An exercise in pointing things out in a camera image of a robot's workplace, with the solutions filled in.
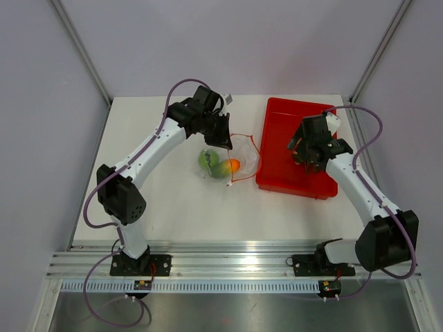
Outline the green toy watermelon ball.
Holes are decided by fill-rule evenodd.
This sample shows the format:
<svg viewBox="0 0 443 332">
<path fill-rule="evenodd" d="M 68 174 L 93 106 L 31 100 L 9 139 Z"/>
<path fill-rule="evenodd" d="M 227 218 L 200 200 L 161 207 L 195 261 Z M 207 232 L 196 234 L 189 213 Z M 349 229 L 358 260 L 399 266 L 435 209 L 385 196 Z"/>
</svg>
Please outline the green toy watermelon ball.
<svg viewBox="0 0 443 332">
<path fill-rule="evenodd" d="M 200 168 L 209 170 L 219 163 L 219 154 L 214 149 L 202 149 L 197 161 Z"/>
</svg>

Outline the green orange toy mango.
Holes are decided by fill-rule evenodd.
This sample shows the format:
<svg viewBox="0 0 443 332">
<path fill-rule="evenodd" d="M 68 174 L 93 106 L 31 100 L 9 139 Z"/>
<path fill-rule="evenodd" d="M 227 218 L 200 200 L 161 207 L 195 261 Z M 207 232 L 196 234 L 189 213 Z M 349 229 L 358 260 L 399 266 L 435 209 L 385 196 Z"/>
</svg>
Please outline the green orange toy mango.
<svg viewBox="0 0 443 332">
<path fill-rule="evenodd" d="M 238 172 L 240 167 L 241 162 L 237 159 L 223 160 L 210 168 L 210 176 L 212 178 L 226 178 Z"/>
</svg>

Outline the clear orange zip top bag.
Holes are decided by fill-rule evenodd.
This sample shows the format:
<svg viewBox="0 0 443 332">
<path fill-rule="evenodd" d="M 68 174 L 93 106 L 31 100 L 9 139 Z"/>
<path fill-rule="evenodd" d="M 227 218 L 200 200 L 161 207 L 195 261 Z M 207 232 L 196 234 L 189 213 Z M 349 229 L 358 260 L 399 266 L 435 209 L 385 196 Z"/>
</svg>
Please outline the clear orange zip top bag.
<svg viewBox="0 0 443 332">
<path fill-rule="evenodd" d="M 233 133 L 230 135 L 233 148 L 231 150 L 222 149 L 218 147 L 205 146 L 202 149 L 214 149 L 219 154 L 219 161 L 227 159 L 237 159 L 241 162 L 241 167 L 238 172 L 226 178 L 212 178 L 210 176 L 210 169 L 203 170 L 198 164 L 198 156 L 196 159 L 197 175 L 208 183 L 223 185 L 230 187 L 234 183 L 245 181 L 254 178 L 261 168 L 260 152 L 255 143 L 253 135 L 244 133 Z"/>
</svg>

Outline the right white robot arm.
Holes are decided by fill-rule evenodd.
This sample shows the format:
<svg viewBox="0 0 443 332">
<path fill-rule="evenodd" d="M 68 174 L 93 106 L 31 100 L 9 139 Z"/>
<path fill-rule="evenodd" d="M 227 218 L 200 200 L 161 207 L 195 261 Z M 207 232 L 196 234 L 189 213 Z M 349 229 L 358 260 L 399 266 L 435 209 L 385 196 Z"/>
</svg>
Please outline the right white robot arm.
<svg viewBox="0 0 443 332">
<path fill-rule="evenodd" d="M 357 163 L 356 153 L 334 134 L 341 120 L 331 112 L 303 118 L 287 148 L 296 163 L 325 172 L 343 190 L 357 211 L 363 232 L 356 240 L 333 239 L 317 246 L 314 265 L 330 274 L 339 264 L 355 264 L 368 272 L 409 261 L 403 277 L 415 271 L 419 220 L 403 211 L 374 184 Z"/>
</svg>

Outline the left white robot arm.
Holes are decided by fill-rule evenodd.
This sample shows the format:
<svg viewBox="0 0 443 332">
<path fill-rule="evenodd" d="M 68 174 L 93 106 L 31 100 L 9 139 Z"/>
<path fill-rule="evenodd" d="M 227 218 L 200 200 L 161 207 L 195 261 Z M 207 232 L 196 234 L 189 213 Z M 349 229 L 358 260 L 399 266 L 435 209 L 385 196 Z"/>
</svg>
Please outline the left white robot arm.
<svg viewBox="0 0 443 332">
<path fill-rule="evenodd" d="M 154 259 L 139 221 L 147 203 L 140 192 L 156 166 L 191 135 L 200 133 L 207 145 L 231 150 L 229 95 L 207 86 L 194 95 L 166 104 L 155 129 L 126 159 L 113 167 L 101 165 L 96 172 L 98 202 L 116 224 L 120 249 L 113 258 L 119 275 L 146 275 L 154 271 Z"/>
</svg>

